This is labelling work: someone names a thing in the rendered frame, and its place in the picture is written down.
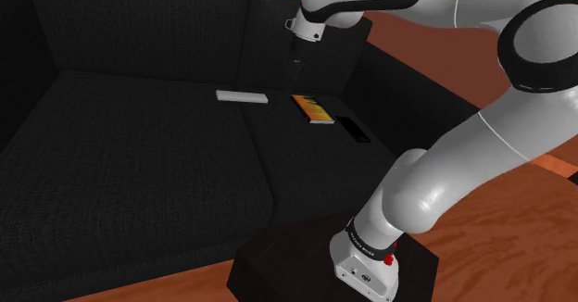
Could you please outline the flat white remote control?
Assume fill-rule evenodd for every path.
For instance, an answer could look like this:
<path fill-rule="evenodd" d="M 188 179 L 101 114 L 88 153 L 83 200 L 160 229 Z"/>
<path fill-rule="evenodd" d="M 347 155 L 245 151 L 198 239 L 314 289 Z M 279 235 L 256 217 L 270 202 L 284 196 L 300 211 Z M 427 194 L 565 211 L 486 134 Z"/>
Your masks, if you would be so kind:
<path fill-rule="evenodd" d="M 267 104 L 269 99 L 264 94 L 246 93 L 237 91 L 217 90 L 216 97 L 219 101 Z"/>

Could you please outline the dark robot stand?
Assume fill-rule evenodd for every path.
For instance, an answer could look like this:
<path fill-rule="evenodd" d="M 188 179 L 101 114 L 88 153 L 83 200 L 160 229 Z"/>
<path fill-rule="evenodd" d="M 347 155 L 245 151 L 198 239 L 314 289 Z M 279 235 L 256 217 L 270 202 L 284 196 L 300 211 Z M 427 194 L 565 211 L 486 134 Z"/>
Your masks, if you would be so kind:
<path fill-rule="evenodd" d="M 330 239 L 352 212 L 261 230 L 237 251 L 227 287 L 239 302 L 371 302 L 339 280 Z M 392 302 L 432 302 L 439 257 L 408 234 L 397 240 Z"/>

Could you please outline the orange book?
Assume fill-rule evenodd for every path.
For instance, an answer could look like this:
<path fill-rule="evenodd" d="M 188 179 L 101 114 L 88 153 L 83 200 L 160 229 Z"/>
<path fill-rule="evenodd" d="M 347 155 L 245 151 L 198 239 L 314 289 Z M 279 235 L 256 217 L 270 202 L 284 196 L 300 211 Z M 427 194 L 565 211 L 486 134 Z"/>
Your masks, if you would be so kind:
<path fill-rule="evenodd" d="M 320 105 L 315 97 L 310 95 L 292 94 L 291 98 L 309 124 L 334 124 L 334 119 Z"/>

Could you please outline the black phone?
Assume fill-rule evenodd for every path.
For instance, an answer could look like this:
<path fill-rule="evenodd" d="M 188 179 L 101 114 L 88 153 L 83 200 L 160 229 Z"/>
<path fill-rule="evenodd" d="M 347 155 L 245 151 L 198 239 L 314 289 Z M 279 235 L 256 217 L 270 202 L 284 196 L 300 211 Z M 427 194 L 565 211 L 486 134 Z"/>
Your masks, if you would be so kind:
<path fill-rule="evenodd" d="M 344 127 L 344 129 L 352 136 L 358 143 L 370 143 L 371 139 L 362 131 L 359 126 L 349 117 L 336 116 L 335 117 Z"/>

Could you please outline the black fabric sofa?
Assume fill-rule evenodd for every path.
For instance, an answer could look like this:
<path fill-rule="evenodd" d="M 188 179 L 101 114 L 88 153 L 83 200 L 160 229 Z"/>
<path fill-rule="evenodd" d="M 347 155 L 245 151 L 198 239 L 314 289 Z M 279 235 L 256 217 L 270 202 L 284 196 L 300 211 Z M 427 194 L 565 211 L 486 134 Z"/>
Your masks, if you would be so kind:
<path fill-rule="evenodd" d="M 367 19 L 328 29 L 289 83 L 298 4 L 0 0 L 0 302 L 202 267 L 260 229 L 354 213 L 401 154 L 476 113 L 370 44 Z"/>

